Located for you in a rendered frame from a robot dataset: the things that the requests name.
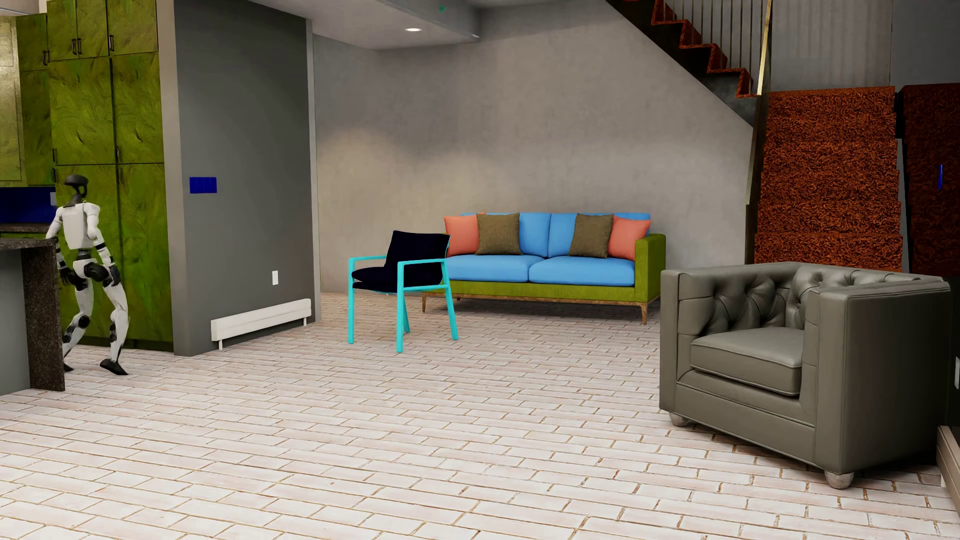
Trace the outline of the white black robot right leg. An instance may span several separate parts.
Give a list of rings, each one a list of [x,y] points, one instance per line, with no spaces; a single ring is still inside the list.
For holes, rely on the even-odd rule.
[[[91,279],[85,278],[77,280],[74,283],[76,289],[76,300],[78,304],[78,313],[73,316],[69,325],[67,325],[62,337],[62,356],[64,359],[64,371],[72,371],[73,368],[66,364],[66,357],[71,349],[75,347],[80,339],[85,335],[90,325],[90,315],[94,305],[94,293]]]

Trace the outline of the white black robot leg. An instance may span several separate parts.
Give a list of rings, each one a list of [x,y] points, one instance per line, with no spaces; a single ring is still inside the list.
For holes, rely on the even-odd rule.
[[[85,264],[83,272],[85,276],[100,283],[101,286],[102,281],[108,275],[107,267],[94,261]],[[126,292],[122,283],[119,286],[102,288],[113,305],[113,312],[110,313],[110,356],[101,362],[101,367],[115,375],[126,376],[128,373],[119,361],[129,329],[129,309]]]
[[[94,293],[91,279],[85,278],[77,280],[74,283],[76,289],[76,300],[78,304],[78,313],[73,316],[69,325],[67,325],[62,337],[62,356],[64,359],[64,371],[72,371],[73,368],[66,364],[66,357],[71,349],[75,347],[80,339],[85,335],[90,325],[90,315],[94,305]]]

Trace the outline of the white black robot left leg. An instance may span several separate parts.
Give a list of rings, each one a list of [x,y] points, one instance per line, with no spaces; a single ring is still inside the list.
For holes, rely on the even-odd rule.
[[[101,286],[102,281],[108,275],[107,267],[94,261],[85,264],[83,272],[85,276],[100,283]],[[119,286],[102,288],[113,305],[113,312],[110,313],[110,356],[101,362],[101,367],[115,375],[126,376],[128,373],[119,361],[129,329],[129,309],[126,292],[122,283]]]

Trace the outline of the dark stone kitchen counter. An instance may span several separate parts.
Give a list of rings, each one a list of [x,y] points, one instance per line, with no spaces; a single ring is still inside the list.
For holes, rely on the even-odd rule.
[[[29,388],[66,389],[55,242],[0,238],[0,396]]]

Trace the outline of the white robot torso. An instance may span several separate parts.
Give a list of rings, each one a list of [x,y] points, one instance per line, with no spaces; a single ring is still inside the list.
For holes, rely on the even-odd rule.
[[[74,206],[60,206],[62,210],[61,229],[69,249],[76,251],[76,260],[92,258],[93,242],[87,236],[85,202]]]

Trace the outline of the blue kitchen backsplash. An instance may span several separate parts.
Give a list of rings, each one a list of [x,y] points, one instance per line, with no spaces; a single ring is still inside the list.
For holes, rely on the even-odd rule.
[[[49,225],[57,207],[54,186],[0,187],[0,224]]]

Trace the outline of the tall green cabinets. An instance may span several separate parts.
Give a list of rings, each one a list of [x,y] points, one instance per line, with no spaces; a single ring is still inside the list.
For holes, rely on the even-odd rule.
[[[126,291],[126,346],[174,345],[156,0],[0,16],[0,188],[90,180]]]

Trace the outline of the white baseboard heater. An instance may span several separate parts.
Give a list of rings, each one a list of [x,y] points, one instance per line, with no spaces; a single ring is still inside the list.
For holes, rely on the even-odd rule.
[[[223,342],[269,329],[277,325],[300,320],[304,326],[312,316],[313,304],[310,299],[293,300],[268,307],[237,313],[210,321],[210,337],[217,342],[219,350],[223,350]]]

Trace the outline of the orange throw pillow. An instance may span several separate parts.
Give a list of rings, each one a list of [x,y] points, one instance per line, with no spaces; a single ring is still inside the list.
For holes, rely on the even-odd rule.
[[[648,236],[650,219],[632,219],[614,215],[607,244],[610,258],[635,262],[637,242]]]
[[[478,220],[476,214],[444,216],[444,227],[449,236],[446,256],[473,255],[479,246]]]

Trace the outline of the olive throw pillow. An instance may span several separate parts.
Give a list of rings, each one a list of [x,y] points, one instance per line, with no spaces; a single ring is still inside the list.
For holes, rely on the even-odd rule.
[[[478,224],[476,255],[522,255],[518,213],[478,213],[476,218]]]
[[[577,213],[568,254],[570,257],[606,259],[614,225],[613,214]]]

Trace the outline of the green sofa blue cushions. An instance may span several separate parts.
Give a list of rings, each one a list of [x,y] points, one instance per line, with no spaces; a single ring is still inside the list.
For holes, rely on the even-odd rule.
[[[522,254],[447,257],[453,296],[462,298],[635,306],[642,324],[661,291],[666,236],[651,232],[636,242],[635,261],[570,256],[577,213],[519,212]],[[649,213],[588,213],[651,219]]]

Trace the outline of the dark staircase red treads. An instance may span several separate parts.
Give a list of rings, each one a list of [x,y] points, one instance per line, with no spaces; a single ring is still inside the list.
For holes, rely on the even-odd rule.
[[[762,0],[606,0],[750,126],[762,56]]]

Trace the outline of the metal stair railing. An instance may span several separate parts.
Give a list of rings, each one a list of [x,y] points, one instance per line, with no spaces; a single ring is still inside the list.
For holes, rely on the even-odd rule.
[[[678,30],[678,59],[704,83],[731,80],[736,98],[769,80],[773,0],[656,0],[653,22]]]

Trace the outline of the red carpeted lower stairs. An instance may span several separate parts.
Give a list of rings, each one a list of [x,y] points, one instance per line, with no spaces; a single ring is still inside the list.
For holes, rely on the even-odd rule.
[[[900,272],[894,86],[770,94],[753,261]]]

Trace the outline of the dark red textured panel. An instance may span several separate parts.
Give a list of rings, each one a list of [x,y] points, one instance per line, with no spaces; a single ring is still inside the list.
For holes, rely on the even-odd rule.
[[[960,82],[899,94],[910,268],[960,276]]]

